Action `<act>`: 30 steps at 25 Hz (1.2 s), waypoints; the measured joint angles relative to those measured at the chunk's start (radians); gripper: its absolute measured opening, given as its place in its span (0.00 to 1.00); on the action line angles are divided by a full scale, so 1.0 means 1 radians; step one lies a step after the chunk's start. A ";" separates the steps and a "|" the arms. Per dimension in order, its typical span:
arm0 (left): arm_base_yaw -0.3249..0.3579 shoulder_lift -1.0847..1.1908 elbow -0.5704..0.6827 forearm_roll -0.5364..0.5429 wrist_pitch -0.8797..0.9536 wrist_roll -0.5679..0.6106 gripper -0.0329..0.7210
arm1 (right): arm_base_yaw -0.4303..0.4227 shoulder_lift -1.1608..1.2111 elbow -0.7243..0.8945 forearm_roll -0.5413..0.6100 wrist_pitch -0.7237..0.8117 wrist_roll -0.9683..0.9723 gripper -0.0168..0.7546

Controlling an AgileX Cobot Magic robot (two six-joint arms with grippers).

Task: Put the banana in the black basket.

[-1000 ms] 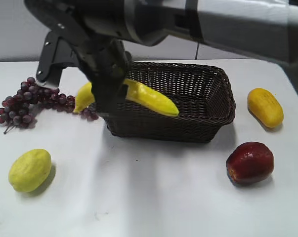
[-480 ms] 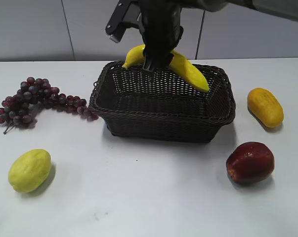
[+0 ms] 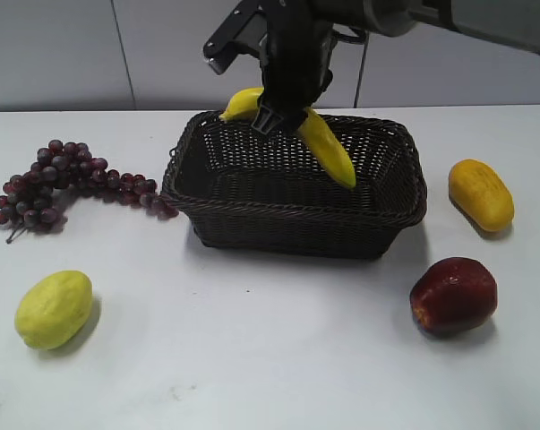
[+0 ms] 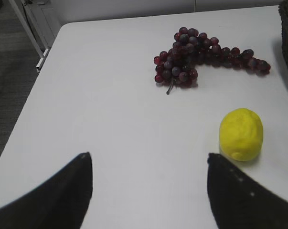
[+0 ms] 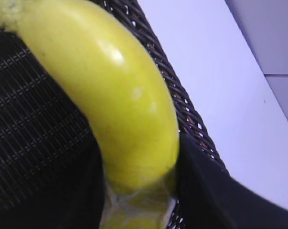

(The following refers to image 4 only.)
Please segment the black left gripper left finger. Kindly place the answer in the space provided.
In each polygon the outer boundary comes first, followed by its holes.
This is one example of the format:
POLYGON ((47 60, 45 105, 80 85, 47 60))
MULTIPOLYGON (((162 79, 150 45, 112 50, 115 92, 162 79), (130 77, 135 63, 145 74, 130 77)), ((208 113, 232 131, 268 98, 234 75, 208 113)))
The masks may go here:
POLYGON ((0 229, 79 229, 93 193, 89 152, 81 153, 56 174, 0 208, 0 229))

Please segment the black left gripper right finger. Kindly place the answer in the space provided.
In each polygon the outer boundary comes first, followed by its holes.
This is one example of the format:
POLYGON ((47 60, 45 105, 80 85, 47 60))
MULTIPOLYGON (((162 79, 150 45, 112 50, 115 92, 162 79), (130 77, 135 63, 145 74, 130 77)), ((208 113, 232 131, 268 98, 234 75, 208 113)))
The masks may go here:
POLYGON ((207 193, 220 229, 288 229, 288 202, 224 156, 209 153, 207 193))

